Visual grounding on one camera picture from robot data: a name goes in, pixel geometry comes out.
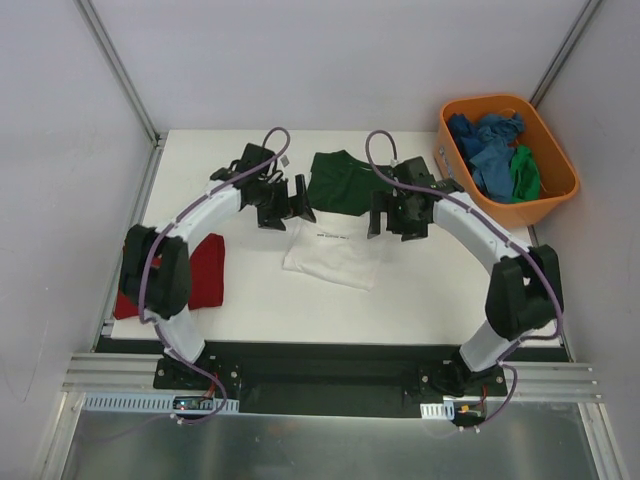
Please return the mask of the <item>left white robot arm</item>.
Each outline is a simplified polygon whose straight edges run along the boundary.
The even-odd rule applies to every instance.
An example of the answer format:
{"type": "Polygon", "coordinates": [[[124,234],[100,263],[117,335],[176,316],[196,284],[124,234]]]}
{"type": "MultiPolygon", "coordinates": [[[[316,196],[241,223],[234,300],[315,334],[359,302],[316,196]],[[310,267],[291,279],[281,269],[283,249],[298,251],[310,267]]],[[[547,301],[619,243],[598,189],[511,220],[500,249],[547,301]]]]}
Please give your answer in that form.
{"type": "Polygon", "coordinates": [[[314,223],[305,177],[295,176],[296,194],[273,165],[284,155],[249,143],[240,158],[215,171],[183,211],[159,226],[132,226],[125,237],[119,292],[131,301],[143,324],[150,323],[165,352],[180,361],[176,375],[188,388],[204,387],[210,363],[201,358],[205,340],[188,307],[193,291],[191,257],[223,222],[247,206],[262,229],[284,231],[284,222],[300,217],[314,223]]]}

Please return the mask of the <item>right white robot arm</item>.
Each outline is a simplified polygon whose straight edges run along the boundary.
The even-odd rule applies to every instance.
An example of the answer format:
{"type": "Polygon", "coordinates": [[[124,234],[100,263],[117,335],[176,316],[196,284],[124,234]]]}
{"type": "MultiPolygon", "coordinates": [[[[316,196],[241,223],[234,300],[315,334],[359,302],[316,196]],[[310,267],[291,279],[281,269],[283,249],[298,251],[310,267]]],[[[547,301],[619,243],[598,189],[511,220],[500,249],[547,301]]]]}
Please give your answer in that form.
{"type": "Polygon", "coordinates": [[[369,238],[389,231],[404,241],[423,239],[436,225],[490,276],[484,322],[430,374],[432,389],[453,397],[473,394],[521,342],[543,339],[540,331],[549,323],[556,335],[561,333],[564,300],[559,258],[552,247],[532,246],[513,236],[456,181],[435,180],[421,157],[374,172],[392,189],[371,195],[369,238]]]}

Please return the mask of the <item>white and green t shirt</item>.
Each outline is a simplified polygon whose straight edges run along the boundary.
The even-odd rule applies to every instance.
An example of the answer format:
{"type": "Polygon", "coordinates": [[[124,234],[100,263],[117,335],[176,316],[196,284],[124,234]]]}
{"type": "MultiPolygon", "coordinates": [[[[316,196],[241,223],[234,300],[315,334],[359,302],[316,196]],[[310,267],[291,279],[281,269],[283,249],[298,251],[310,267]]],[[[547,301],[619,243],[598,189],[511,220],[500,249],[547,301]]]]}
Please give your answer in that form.
{"type": "Polygon", "coordinates": [[[372,194],[391,191],[368,163],[345,150],[315,154],[308,198],[316,221],[298,224],[283,269],[371,290],[386,249],[385,237],[367,238],[372,194]]]}

